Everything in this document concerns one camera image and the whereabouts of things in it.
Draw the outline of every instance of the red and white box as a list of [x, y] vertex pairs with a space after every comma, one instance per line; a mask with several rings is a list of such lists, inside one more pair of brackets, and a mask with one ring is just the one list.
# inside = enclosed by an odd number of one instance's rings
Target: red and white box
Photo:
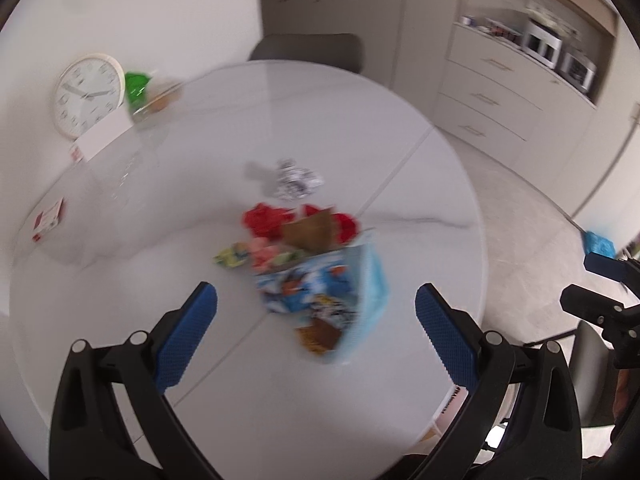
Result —
[[53, 206], [38, 213], [33, 225], [33, 236], [31, 237], [34, 242], [40, 241], [45, 233], [48, 233], [60, 223], [63, 203], [64, 199], [61, 198]]

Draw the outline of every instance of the cabinet drawer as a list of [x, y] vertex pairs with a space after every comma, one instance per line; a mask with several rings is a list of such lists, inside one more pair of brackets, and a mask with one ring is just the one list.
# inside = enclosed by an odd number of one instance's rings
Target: cabinet drawer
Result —
[[505, 166], [513, 165], [526, 144], [504, 126], [443, 94], [438, 95], [433, 119], [439, 128], [466, 140]]
[[549, 198], [554, 182], [584, 137], [595, 110], [572, 88], [557, 85], [527, 149], [511, 168]]
[[553, 75], [526, 54], [478, 32], [454, 27], [449, 59], [500, 83], [543, 108], [545, 89]]
[[440, 92], [493, 119], [525, 140], [540, 120], [540, 109], [504, 86], [450, 62]]

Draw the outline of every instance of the blue gripper pad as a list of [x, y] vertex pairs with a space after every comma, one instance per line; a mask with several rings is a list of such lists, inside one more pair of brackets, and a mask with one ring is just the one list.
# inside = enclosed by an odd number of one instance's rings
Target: blue gripper pad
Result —
[[582, 233], [582, 248], [584, 249], [584, 254], [597, 253], [609, 258], [616, 257], [616, 248], [613, 242], [591, 231]]
[[433, 285], [423, 285], [418, 289], [415, 313], [451, 380], [473, 392], [478, 386], [478, 354], [458, 329], [451, 307]]
[[190, 297], [190, 300], [190, 303], [182, 307], [180, 320], [156, 356], [156, 387], [161, 394], [180, 382], [191, 357], [216, 315], [218, 295], [213, 285], [206, 283], [195, 297]]
[[584, 257], [584, 268], [614, 282], [622, 282], [626, 278], [625, 262], [613, 260], [597, 253], [589, 253]]

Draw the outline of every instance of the white wall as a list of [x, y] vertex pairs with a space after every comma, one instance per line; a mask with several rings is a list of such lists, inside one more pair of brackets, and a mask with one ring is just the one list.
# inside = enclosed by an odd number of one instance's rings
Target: white wall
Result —
[[640, 132], [636, 129], [620, 160], [575, 222], [623, 249], [640, 232]]
[[14, 236], [70, 160], [49, 117], [56, 78], [90, 52], [193, 78], [246, 60], [261, 27], [259, 0], [21, 0], [0, 33], [0, 413], [42, 470], [47, 430], [20, 382], [7, 316]]

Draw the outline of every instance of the tiled floor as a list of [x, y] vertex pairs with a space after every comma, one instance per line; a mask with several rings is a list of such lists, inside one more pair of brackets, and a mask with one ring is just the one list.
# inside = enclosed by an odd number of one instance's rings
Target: tiled floor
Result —
[[[482, 328], [512, 342], [533, 341], [577, 326], [559, 297], [569, 284], [636, 304], [623, 287], [584, 270], [580, 232], [545, 196], [463, 141], [447, 139], [478, 194], [485, 222], [489, 284]], [[562, 342], [569, 357], [572, 338]], [[582, 430], [583, 455], [601, 455], [610, 428]]]

